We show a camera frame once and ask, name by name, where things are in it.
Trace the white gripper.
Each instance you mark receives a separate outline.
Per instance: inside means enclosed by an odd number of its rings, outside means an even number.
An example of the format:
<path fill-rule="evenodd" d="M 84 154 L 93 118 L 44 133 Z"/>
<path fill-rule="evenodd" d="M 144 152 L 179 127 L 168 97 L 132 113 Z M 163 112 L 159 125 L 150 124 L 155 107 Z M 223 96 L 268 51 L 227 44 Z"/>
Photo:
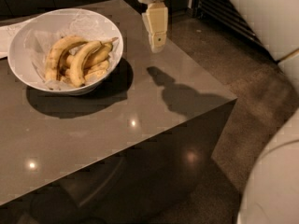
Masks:
<path fill-rule="evenodd" d="M 164 0 L 138 0 L 142 4 L 149 4 L 142 20 L 149 34 L 149 45 L 153 53 L 161 52 L 166 43 L 168 8 Z"/>

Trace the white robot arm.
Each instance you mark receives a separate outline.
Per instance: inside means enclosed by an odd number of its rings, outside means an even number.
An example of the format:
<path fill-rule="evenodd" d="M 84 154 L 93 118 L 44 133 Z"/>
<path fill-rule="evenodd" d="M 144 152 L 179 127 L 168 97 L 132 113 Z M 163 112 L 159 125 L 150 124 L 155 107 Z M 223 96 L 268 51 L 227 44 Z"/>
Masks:
<path fill-rule="evenodd" d="M 191 17 L 195 2 L 170 0 L 170 38 L 237 101 L 194 192 L 147 224 L 235 224 L 253 163 L 298 106 L 267 52 L 212 18 Z"/>

